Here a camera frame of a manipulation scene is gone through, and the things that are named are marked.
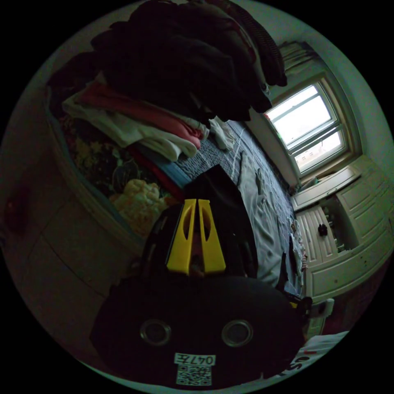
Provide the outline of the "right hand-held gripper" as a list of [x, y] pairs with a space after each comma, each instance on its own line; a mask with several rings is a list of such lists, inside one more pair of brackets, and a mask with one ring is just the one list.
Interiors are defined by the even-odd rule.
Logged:
[[309, 319], [312, 309], [311, 297], [299, 297], [294, 294], [284, 291], [284, 296], [289, 301], [290, 305], [297, 311], [302, 319]]

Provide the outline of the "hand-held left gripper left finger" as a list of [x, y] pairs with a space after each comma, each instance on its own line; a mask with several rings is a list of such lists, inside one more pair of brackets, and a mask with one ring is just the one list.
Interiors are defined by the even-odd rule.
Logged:
[[196, 206], [196, 199], [184, 201], [167, 260], [167, 268], [170, 272], [189, 274]]

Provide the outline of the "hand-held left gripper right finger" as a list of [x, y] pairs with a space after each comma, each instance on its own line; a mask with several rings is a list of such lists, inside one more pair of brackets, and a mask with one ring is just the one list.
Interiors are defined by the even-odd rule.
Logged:
[[223, 273], [226, 270], [226, 263], [215, 226], [210, 201], [199, 199], [198, 209], [204, 272], [206, 275]]

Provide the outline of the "person's right hand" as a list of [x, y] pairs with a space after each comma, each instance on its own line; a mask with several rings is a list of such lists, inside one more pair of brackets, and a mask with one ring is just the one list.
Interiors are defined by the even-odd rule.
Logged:
[[332, 314], [335, 300], [333, 298], [326, 299], [311, 306], [309, 319], [322, 318], [325, 319]]

